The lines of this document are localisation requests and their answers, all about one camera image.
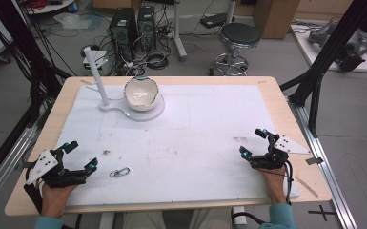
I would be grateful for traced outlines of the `black round stool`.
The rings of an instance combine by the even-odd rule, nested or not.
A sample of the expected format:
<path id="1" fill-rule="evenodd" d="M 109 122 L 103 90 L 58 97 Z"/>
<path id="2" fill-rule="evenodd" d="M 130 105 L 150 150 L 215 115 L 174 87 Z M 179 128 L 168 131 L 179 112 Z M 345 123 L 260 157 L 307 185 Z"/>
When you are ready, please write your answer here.
<path id="1" fill-rule="evenodd" d="M 229 23 L 221 29 L 222 40 L 229 46 L 228 52 L 220 54 L 208 69 L 208 75 L 215 71 L 228 76 L 245 75 L 249 70 L 248 60 L 240 55 L 242 49 L 255 48 L 260 41 L 257 28 L 243 23 Z"/>

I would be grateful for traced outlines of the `flat black device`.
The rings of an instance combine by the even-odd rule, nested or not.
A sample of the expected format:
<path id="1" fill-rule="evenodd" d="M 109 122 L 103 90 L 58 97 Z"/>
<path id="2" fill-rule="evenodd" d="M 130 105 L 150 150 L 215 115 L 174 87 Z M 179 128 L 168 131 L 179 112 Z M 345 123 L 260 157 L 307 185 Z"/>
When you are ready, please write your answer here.
<path id="1" fill-rule="evenodd" d="M 227 14 L 219 13 L 212 16 L 205 16 L 199 20 L 200 24 L 206 27 L 207 29 L 221 27 L 226 24 Z"/>

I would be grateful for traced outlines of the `person's right hand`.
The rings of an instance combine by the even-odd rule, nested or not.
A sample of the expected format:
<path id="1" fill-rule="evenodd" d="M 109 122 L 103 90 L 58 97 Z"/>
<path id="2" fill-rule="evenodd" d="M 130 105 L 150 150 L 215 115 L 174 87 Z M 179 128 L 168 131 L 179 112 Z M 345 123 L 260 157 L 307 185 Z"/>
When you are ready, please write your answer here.
<path id="1" fill-rule="evenodd" d="M 284 176 L 285 167 L 282 166 L 279 169 L 267 170 L 260 169 L 259 172 L 262 174 L 266 192 L 272 204 L 286 203 L 286 197 L 284 194 Z"/>

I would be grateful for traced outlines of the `white box device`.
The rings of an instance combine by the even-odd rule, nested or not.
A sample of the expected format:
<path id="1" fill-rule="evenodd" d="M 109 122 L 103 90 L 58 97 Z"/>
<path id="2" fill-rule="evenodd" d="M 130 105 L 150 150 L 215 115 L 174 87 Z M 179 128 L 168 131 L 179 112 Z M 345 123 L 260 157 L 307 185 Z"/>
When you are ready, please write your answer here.
<path id="1" fill-rule="evenodd" d="M 89 48 L 91 50 L 91 56 L 94 60 L 94 63 L 96 64 L 96 69 L 98 70 L 99 74 L 103 74 L 103 65 L 108 62 L 107 59 L 107 52 L 102 50 L 99 46 L 90 44 L 85 47 L 83 47 L 80 51 L 80 55 L 84 58 L 82 64 L 84 66 L 84 69 L 87 73 L 87 75 L 92 75 L 92 69 L 90 66 L 90 62 L 85 54 L 85 49 Z"/>

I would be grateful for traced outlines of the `black metal frame strut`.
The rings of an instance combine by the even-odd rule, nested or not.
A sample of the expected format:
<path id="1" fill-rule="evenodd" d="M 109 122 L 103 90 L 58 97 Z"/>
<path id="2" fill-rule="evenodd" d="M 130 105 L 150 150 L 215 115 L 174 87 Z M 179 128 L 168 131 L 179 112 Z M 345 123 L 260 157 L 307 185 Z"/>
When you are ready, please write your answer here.
<path id="1" fill-rule="evenodd" d="M 352 31 L 356 31 L 366 17 L 367 0 L 353 0 L 336 26 L 338 36 L 346 37 Z M 297 86 L 296 91 L 289 96 L 290 102 L 297 107 L 304 107 L 306 99 L 309 96 L 312 97 L 308 127 L 314 137 L 317 137 L 316 121 L 322 79 L 334 60 L 335 50 L 335 48 L 326 48 L 325 53 L 321 54 L 305 73 L 279 86 L 281 91 Z"/>
<path id="2" fill-rule="evenodd" d="M 56 99 L 59 95 L 62 89 L 59 79 L 67 79 L 71 75 L 57 68 L 46 58 L 11 0 L 0 0 L 0 21 L 9 32 L 16 49 L 26 59 L 24 64 L 18 64 L 19 68 L 23 70 L 26 64 L 29 65 L 29 71 L 24 73 L 24 76 L 31 83 L 30 123 L 33 123 L 39 118 L 42 103 Z"/>

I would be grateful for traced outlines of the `white foam mat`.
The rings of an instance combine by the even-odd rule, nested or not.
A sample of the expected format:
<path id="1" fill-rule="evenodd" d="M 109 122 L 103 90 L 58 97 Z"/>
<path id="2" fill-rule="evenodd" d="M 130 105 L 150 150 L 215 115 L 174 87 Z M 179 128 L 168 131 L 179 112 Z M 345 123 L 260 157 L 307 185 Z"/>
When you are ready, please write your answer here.
<path id="1" fill-rule="evenodd" d="M 165 110 L 137 122 L 102 112 L 99 93 L 82 87 L 58 139 L 77 141 L 64 165 L 97 170 L 71 195 L 71 206 L 133 205 L 265 198 L 261 174 L 239 152 L 267 151 L 255 129 L 275 126 L 255 85 L 163 85 Z"/>

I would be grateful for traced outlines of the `white board with robot parts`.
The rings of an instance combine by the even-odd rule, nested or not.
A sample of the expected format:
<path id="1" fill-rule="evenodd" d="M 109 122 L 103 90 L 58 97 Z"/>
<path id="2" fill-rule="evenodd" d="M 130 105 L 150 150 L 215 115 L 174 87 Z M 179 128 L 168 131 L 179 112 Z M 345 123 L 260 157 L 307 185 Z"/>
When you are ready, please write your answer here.
<path id="1" fill-rule="evenodd" d="M 296 21 L 291 25 L 291 32 L 310 65 L 326 48 L 335 48 L 330 71 L 367 73 L 367 38 L 359 31 L 339 37 L 336 26 L 337 21 L 333 20 L 325 25 Z"/>

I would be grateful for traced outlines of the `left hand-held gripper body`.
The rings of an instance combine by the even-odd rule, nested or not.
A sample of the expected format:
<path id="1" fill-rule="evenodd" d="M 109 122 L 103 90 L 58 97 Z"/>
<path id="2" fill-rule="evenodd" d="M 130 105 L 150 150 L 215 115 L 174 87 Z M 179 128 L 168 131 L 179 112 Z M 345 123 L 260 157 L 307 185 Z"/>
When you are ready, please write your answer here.
<path id="1" fill-rule="evenodd" d="M 26 184 L 32 185 L 41 178 L 51 188 L 64 188 L 73 185 L 84 184 L 87 174 L 82 171 L 70 171 L 63 165 L 63 150 L 44 150 L 35 161 Z"/>

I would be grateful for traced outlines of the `black computer tower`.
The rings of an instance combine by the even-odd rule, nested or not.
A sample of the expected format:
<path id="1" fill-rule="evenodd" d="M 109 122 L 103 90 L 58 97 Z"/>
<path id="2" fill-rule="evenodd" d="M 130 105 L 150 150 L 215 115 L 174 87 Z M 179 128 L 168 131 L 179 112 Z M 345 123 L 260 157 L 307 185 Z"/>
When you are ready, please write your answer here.
<path id="1" fill-rule="evenodd" d="M 134 60 L 133 42 L 138 38 L 134 9 L 117 8 L 109 25 L 109 30 L 116 51 L 125 60 Z"/>
<path id="2" fill-rule="evenodd" d="M 137 23 L 141 37 L 141 50 L 145 52 L 154 50 L 156 47 L 154 6 L 141 6 Z"/>

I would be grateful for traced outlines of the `person's left hand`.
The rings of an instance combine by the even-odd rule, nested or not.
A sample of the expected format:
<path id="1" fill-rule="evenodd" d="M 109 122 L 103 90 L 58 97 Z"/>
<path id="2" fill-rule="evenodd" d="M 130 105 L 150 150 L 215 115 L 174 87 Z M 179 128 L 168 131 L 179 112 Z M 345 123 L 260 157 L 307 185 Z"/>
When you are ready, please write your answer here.
<path id="1" fill-rule="evenodd" d="M 75 185 L 64 188 L 51 188 L 47 184 L 43 185 L 43 204 L 41 215 L 60 219 L 65 213 L 66 203 Z"/>

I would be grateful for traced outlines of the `wooden cabinet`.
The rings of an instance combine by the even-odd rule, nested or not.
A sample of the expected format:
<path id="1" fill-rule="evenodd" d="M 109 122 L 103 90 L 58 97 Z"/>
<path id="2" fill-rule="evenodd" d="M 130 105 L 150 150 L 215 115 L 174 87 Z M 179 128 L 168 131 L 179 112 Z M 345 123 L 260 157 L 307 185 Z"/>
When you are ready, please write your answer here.
<path id="1" fill-rule="evenodd" d="M 253 19 L 263 39 L 284 39 L 300 0 L 257 0 Z"/>

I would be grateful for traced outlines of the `person's legs in beige pants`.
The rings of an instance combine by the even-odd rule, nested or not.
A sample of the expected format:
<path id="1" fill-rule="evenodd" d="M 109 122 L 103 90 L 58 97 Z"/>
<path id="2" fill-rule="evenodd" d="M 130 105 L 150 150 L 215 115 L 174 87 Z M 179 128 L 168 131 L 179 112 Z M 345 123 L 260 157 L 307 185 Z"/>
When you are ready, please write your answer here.
<path id="1" fill-rule="evenodd" d="M 232 229 L 231 209 L 129 212 L 123 216 L 123 229 Z"/>

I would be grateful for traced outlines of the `white ceramic bowl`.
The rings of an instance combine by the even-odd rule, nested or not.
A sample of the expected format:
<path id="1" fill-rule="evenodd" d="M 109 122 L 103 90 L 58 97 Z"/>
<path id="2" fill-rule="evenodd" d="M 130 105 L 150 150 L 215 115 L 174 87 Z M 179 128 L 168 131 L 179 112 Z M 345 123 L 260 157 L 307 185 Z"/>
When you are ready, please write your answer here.
<path id="1" fill-rule="evenodd" d="M 146 112 L 157 104 L 159 89 L 149 77 L 133 77 L 124 87 L 124 96 L 130 108 Z"/>

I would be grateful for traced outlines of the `clear plastic sheet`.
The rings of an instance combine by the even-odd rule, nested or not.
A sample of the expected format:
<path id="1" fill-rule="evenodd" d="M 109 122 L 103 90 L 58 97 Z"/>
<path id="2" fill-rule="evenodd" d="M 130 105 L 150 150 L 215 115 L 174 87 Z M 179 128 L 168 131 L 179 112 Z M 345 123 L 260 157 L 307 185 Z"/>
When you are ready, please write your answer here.
<path id="1" fill-rule="evenodd" d="M 53 17 L 65 30 L 85 30 L 92 23 L 91 20 L 82 19 L 77 14 L 63 12 Z"/>

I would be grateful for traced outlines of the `aluminium rail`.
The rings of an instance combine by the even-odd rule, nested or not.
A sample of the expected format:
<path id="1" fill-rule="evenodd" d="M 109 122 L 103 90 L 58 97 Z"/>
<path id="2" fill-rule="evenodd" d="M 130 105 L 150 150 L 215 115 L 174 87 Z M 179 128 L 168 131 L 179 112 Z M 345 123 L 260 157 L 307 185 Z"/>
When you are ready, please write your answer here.
<path id="1" fill-rule="evenodd" d="M 30 147 L 36 133 L 37 129 L 35 127 L 25 128 L 18 137 L 8 143 L 5 149 L 7 154 L 0 162 L 0 189 L 7 182 L 22 155 Z"/>
<path id="2" fill-rule="evenodd" d="M 313 132 L 308 127 L 309 115 L 304 107 L 297 107 L 297 105 L 290 102 L 287 99 L 287 103 L 290 109 L 293 111 L 294 116 L 298 122 L 301 132 L 303 133 L 306 142 L 308 143 L 312 154 L 315 158 L 321 158 L 322 162 L 319 162 L 317 166 L 322 172 L 329 189 L 332 193 L 331 202 L 335 208 L 336 216 L 342 229 L 357 229 L 357 224 L 349 209 L 349 206 L 344 198 L 341 189 L 337 183 L 336 176 L 332 170 L 330 162 L 324 152 L 324 149 L 317 137 L 314 137 Z"/>

